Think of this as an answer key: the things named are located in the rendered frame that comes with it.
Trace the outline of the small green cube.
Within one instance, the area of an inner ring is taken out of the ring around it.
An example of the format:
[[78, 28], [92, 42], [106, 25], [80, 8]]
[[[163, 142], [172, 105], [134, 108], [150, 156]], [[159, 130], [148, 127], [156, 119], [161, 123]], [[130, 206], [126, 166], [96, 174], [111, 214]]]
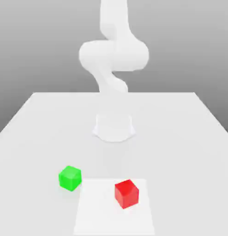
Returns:
[[59, 184], [61, 187], [73, 191], [82, 182], [81, 170], [73, 166], [66, 166], [59, 173]]

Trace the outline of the small red cube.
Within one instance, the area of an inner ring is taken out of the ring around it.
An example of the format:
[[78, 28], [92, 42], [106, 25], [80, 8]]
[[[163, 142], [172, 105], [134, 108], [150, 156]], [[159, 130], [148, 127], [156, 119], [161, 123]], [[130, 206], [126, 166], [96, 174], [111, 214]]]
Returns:
[[139, 189], [131, 179], [115, 184], [114, 196], [119, 205], [126, 209], [139, 202]]

